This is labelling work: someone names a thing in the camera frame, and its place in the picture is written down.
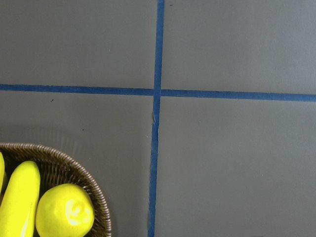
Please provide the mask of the yellow lemon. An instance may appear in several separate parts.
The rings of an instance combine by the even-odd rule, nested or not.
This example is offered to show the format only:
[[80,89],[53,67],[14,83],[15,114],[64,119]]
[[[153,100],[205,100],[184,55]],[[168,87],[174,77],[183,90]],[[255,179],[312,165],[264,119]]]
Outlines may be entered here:
[[87,192],[75,184],[62,184],[40,198],[36,230],[41,237],[83,237],[91,230],[94,218]]

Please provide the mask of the yellow banana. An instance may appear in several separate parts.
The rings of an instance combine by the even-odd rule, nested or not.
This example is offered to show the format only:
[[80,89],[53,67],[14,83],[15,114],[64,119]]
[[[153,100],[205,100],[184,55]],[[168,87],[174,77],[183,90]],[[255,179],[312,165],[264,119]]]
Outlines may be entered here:
[[32,237],[40,193],[40,173],[33,161],[18,165],[7,185],[0,206],[2,237]]
[[0,153],[0,192],[3,193],[8,183],[7,173],[5,171],[5,163],[2,153]]

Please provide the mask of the brown wicker basket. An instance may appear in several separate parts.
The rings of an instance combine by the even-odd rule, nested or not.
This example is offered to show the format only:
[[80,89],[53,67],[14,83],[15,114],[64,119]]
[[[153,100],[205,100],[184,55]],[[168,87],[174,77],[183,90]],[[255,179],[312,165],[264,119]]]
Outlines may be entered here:
[[5,170],[9,175],[24,161],[31,160],[37,164],[40,173],[40,196],[60,184],[72,183],[82,187],[88,193],[95,210],[92,229],[86,236],[113,235],[110,210],[105,195],[94,177],[71,156],[52,147],[30,143],[1,142],[0,151],[3,154]]

